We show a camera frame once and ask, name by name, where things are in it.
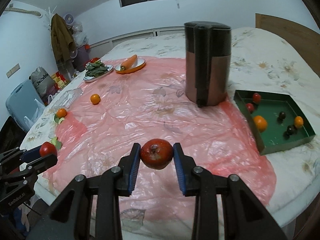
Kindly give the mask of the white plate with rim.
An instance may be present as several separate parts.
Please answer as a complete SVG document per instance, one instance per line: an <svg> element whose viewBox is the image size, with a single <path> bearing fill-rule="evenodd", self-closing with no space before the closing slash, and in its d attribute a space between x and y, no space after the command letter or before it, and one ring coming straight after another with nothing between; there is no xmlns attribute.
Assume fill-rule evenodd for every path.
<svg viewBox="0 0 320 240"><path fill-rule="evenodd" d="M114 70L114 67L111 64L108 64L105 67L106 67L106 70L100 70L90 75L85 74L85 77L83 78L83 80L87 83L92 83L94 81L99 80L102 77L105 77L111 74Z"/></svg>

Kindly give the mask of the green vegetable piece lower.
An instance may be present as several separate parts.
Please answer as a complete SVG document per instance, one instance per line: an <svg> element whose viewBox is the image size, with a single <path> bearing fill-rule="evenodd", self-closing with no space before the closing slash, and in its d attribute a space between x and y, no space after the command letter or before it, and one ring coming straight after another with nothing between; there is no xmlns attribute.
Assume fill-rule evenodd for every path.
<svg viewBox="0 0 320 240"><path fill-rule="evenodd" d="M50 143L56 147L57 151L59 151L62 148L62 142L60 142L57 137L53 137L50 140Z"/></svg>

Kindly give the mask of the red yellow snack box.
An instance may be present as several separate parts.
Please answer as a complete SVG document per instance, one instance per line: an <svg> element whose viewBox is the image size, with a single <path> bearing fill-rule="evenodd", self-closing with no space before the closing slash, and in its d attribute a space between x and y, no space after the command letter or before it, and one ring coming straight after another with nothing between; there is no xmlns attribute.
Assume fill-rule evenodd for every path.
<svg viewBox="0 0 320 240"><path fill-rule="evenodd" d="M68 85L68 81L59 72L56 72L55 74L53 74L51 78L55 82L56 89L64 89Z"/></svg>

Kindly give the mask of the small orange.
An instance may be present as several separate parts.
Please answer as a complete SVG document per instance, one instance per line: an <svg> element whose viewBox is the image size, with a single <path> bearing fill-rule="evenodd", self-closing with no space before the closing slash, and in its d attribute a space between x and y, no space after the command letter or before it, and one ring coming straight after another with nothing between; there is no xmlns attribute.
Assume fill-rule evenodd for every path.
<svg viewBox="0 0 320 240"><path fill-rule="evenodd" d="M97 105L101 101L101 98L100 98L99 94L93 94L90 97L90 101L93 105Z"/></svg>
<svg viewBox="0 0 320 240"><path fill-rule="evenodd" d="M66 115L67 115L67 110L64 109L64 108L58 109L58 111L57 111L57 113L56 113L56 116L57 116L57 118L59 118L59 119L64 118Z"/></svg>

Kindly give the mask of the olive jacket on rack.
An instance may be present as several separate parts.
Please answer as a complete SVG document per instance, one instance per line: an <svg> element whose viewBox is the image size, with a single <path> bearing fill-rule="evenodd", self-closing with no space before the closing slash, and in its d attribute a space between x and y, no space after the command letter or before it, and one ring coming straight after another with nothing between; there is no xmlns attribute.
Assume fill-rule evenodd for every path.
<svg viewBox="0 0 320 240"><path fill-rule="evenodd" d="M51 20L51 43L56 62L71 59L70 53L76 51L76 44L65 20L55 14Z"/></svg>

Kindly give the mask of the dark plum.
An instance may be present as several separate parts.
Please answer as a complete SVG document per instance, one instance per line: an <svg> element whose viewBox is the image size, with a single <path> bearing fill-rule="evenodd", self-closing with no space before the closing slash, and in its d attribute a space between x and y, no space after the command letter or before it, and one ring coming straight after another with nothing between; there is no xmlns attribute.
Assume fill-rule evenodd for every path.
<svg viewBox="0 0 320 240"><path fill-rule="evenodd" d="M287 133L288 136L296 134L296 132L297 132L297 129L296 129L296 127L294 125L289 125L287 127L287 129L286 129L286 133Z"/></svg>
<svg viewBox="0 0 320 240"><path fill-rule="evenodd" d="M286 118L286 113L285 112L280 112L278 115L278 120L283 121Z"/></svg>

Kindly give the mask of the carrot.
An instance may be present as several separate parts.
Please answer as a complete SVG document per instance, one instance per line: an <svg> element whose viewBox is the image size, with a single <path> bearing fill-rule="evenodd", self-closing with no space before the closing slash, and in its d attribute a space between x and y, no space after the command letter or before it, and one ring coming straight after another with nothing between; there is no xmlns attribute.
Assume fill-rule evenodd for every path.
<svg viewBox="0 0 320 240"><path fill-rule="evenodd" d="M121 63L120 71L125 71L127 69L130 69L133 66L133 64L136 62L136 60L137 60L136 54L129 57L127 60Z"/></svg>

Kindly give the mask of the pink plastic sheet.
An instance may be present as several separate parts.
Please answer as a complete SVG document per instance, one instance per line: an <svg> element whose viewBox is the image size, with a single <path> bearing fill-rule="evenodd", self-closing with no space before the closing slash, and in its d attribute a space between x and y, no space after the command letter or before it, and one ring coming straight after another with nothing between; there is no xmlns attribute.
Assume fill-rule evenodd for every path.
<svg viewBox="0 0 320 240"><path fill-rule="evenodd" d="M135 73L112 73L82 83L81 89L55 130L62 148L57 164L43 175L51 193L60 193L77 174L101 175L134 143L160 138L180 143L186 155L213 174L239 175L269 204L276 175L259 154L247 121L229 100L203 108L191 102L184 93L183 59L149 57ZM97 105L90 101L93 94L101 98Z"/></svg>

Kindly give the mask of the white plastic bag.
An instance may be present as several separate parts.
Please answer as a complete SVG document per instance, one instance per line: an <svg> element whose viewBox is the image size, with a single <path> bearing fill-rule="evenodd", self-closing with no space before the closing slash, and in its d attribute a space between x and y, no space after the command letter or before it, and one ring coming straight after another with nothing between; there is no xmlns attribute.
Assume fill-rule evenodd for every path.
<svg viewBox="0 0 320 240"><path fill-rule="evenodd" d="M45 105L40 103L37 99L34 99L32 106L34 109L31 111L31 114L24 116L24 123L28 130L32 128L35 122L37 122L46 108Z"/></svg>

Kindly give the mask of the grey bag with lettering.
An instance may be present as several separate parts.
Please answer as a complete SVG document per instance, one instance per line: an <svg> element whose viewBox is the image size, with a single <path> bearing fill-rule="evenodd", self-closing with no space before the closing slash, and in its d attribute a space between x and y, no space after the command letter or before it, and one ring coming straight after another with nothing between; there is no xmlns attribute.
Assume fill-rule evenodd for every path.
<svg viewBox="0 0 320 240"><path fill-rule="evenodd" d="M47 95L55 86L55 81L42 67L37 67L29 77L40 97Z"/></svg>

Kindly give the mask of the small white fan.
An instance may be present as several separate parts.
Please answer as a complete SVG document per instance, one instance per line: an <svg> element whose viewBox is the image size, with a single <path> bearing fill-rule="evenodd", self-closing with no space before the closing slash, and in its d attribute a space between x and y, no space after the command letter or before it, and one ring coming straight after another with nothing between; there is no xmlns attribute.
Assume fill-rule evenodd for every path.
<svg viewBox="0 0 320 240"><path fill-rule="evenodd" d="M72 26L74 24L74 17L72 14L65 14L63 18L68 26Z"/></svg>

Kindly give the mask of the large orange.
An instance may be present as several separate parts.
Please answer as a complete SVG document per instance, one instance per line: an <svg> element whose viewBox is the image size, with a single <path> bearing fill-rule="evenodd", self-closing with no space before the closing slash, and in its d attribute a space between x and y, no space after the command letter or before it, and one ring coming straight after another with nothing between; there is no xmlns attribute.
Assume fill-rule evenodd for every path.
<svg viewBox="0 0 320 240"><path fill-rule="evenodd" d="M263 133L264 131L266 131L268 127L268 123L262 116L260 115L255 116L253 118L253 121L260 133Z"/></svg>

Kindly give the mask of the clear glass dish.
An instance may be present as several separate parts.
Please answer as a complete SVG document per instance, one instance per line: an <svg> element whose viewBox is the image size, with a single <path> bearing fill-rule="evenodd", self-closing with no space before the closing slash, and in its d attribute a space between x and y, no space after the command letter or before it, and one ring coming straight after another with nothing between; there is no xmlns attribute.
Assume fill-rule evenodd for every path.
<svg viewBox="0 0 320 240"><path fill-rule="evenodd" d="M53 111L58 111L60 108L68 110L71 105L83 94L81 88L71 89L64 92L59 99L52 105Z"/></svg>

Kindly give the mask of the red apple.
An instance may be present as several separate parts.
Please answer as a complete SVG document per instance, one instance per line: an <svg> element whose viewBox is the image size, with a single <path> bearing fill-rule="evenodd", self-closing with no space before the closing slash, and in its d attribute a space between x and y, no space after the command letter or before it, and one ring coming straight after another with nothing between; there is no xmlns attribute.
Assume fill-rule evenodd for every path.
<svg viewBox="0 0 320 240"><path fill-rule="evenodd" d="M172 145L164 139L151 139L140 150L140 159L145 166L162 170L169 165L174 156Z"/></svg>
<svg viewBox="0 0 320 240"><path fill-rule="evenodd" d="M252 96L252 101L256 104L259 105L261 102L261 95L259 93L254 93Z"/></svg>
<svg viewBox="0 0 320 240"><path fill-rule="evenodd" d="M51 154L57 156L57 149L52 143L44 142L40 147L39 154L41 157L45 157Z"/></svg>
<svg viewBox="0 0 320 240"><path fill-rule="evenodd" d="M253 113L255 110L254 105L252 103L247 103L246 107L247 107L249 113Z"/></svg>

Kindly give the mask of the orange white oval dish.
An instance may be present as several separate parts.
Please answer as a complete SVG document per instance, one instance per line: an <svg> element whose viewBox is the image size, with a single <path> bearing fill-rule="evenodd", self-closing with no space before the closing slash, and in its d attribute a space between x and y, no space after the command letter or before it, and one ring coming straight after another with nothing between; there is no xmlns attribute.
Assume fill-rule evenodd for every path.
<svg viewBox="0 0 320 240"><path fill-rule="evenodd" d="M117 64L114 68L114 70L118 74L131 74L134 72L137 72L144 68L146 65L146 61L142 58L136 58L135 61L132 60L131 65L123 65L121 63Z"/></svg>

